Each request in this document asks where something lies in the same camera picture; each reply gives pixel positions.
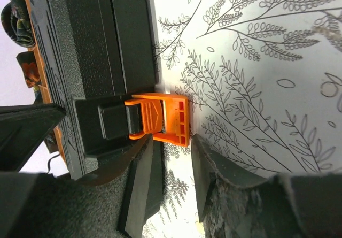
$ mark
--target orange plastic clip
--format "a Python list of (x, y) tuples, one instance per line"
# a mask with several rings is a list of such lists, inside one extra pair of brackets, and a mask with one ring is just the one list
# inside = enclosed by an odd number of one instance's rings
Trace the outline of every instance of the orange plastic clip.
[[(143, 93), (132, 95), (132, 97), (125, 101), (125, 105), (141, 105), (143, 131), (138, 134), (130, 134), (131, 139), (136, 140), (145, 134), (153, 134), (153, 139), (156, 141), (183, 147), (189, 146), (189, 100), (186, 96)], [(165, 119), (165, 133), (161, 133), (163, 118)]]

